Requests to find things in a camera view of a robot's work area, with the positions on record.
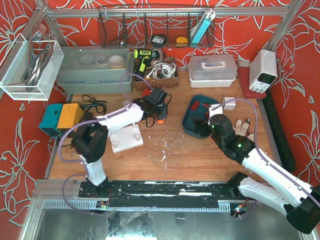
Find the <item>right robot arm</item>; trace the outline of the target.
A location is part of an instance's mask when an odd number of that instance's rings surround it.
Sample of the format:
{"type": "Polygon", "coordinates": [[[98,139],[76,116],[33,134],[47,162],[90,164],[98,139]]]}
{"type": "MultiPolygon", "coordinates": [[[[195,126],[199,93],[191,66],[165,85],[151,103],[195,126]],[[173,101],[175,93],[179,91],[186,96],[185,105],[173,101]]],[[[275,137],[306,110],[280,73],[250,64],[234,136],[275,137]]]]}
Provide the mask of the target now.
{"type": "Polygon", "coordinates": [[[237,134],[224,114],[215,114],[208,120],[194,120],[194,130],[197,134],[211,136],[227,158],[269,183],[266,186],[237,172],[227,182],[233,197],[242,195],[275,209],[303,234],[310,234],[319,224],[320,187],[298,179],[279,166],[256,147],[251,139],[237,134]]]}

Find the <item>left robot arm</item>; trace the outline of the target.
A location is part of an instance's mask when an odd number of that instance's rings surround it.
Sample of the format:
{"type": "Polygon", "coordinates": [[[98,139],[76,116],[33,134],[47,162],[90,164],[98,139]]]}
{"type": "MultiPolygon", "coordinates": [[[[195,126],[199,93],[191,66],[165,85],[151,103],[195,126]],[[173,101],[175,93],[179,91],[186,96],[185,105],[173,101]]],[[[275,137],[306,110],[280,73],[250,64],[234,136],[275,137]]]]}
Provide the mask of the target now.
{"type": "Polygon", "coordinates": [[[154,88],[146,96],[130,99],[126,106],[117,111],[97,117],[90,113],[85,114],[71,143],[84,164],[87,180],[94,186],[99,186],[107,180],[102,156],[111,134],[149,118],[154,122],[166,119],[171,100],[171,94],[154,88]]]}

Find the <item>large red spring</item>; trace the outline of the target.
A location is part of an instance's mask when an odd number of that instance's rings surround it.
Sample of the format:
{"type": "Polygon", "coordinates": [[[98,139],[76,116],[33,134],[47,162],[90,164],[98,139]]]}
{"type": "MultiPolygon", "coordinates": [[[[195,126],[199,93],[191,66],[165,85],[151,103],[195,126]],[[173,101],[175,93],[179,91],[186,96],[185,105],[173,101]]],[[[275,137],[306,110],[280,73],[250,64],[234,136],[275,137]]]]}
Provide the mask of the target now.
{"type": "Polygon", "coordinates": [[[209,108],[210,107],[210,104],[209,103],[203,103],[202,104],[205,108],[209,108]]]}

